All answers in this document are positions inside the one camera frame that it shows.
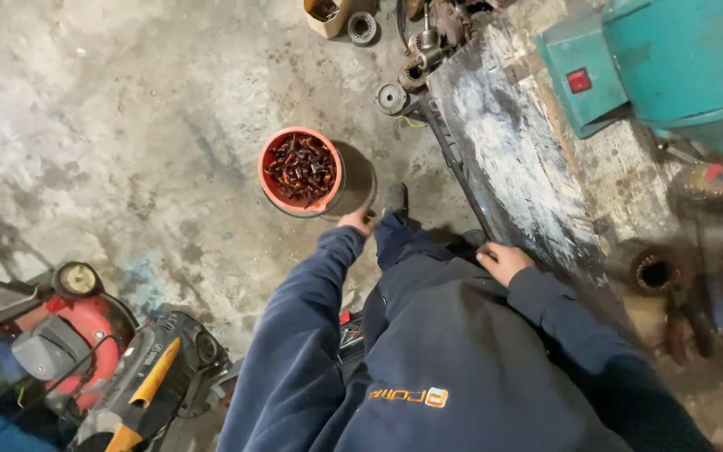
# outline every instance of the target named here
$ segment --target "navy blue hoodie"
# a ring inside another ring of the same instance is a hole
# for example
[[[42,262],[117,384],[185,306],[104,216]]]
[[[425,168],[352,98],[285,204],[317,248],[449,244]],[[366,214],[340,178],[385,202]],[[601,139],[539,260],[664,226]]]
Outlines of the navy blue hoodie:
[[[462,259],[399,262],[369,379],[344,385],[341,287],[363,246],[327,231],[272,295],[220,452],[712,450],[642,354],[534,267],[507,291]]]

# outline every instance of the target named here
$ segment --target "yellow wire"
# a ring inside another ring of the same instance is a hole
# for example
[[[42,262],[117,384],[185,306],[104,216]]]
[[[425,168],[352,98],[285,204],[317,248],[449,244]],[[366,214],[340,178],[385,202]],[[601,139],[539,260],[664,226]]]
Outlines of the yellow wire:
[[[399,116],[399,117],[395,118],[395,122],[397,122],[397,120],[400,118],[407,120],[407,123],[409,123],[409,126],[412,126],[412,127],[425,127],[426,126],[425,124],[423,124],[421,126],[415,126],[414,124],[411,123],[411,121],[409,121],[409,118],[407,118],[405,116]]]

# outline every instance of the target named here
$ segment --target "pants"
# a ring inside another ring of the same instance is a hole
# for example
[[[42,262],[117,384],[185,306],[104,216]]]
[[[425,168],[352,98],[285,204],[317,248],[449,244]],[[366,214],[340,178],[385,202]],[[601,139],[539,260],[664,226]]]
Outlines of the pants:
[[[406,216],[392,212],[387,213],[378,224],[375,242],[378,247],[376,252],[378,266],[382,272],[386,272],[398,262],[417,255],[428,256],[441,262],[462,257],[478,265],[474,248],[458,244],[446,247],[434,243],[428,240],[425,230],[415,231],[409,226]],[[365,353],[369,352],[378,337],[387,329],[389,323],[385,316],[386,312],[387,300],[381,295],[378,286],[375,286],[367,296],[361,311]]]

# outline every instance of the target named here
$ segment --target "shoe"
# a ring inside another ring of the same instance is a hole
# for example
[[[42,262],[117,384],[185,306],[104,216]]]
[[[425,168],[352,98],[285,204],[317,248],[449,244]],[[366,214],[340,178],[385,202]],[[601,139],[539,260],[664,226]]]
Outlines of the shoe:
[[[480,246],[487,243],[487,234],[485,234],[485,232],[481,229],[471,229],[470,231],[462,234],[462,240],[471,248],[478,249]]]
[[[387,188],[387,193],[384,195],[384,213],[387,212],[398,213],[401,215],[408,215],[408,195],[407,186],[404,183],[393,183]]]

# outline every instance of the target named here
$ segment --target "bucket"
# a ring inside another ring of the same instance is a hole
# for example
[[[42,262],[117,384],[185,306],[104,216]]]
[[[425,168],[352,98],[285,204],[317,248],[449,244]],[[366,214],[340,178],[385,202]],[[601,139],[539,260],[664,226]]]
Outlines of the bucket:
[[[336,177],[333,180],[333,187],[331,187],[331,190],[326,195],[313,201],[307,207],[306,204],[308,203],[308,200],[290,200],[286,195],[280,192],[280,186],[278,185],[278,183],[272,180],[272,177],[264,171],[264,169],[267,168],[269,164],[272,163],[272,161],[275,159],[275,156],[267,151],[274,147],[280,146],[289,134],[306,134],[320,140],[331,152],[331,155],[333,156],[333,161],[336,164]],[[258,171],[259,180],[261,181],[261,187],[264,189],[264,193],[267,195],[267,198],[269,198],[269,200],[276,205],[276,207],[281,208],[284,211],[294,212],[298,215],[307,213],[321,215],[323,213],[326,213],[326,211],[328,210],[328,205],[331,204],[334,197],[336,197],[336,193],[339,191],[343,178],[343,170],[344,166],[342,164],[342,158],[336,151],[336,147],[334,147],[331,141],[328,141],[326,137],[322,136],[322,134],[316,132],[316,130],[311,130],[310,128],[284,128],[278,132],[275,132],[269,139],[267,139],[267,141],[261,147]]]

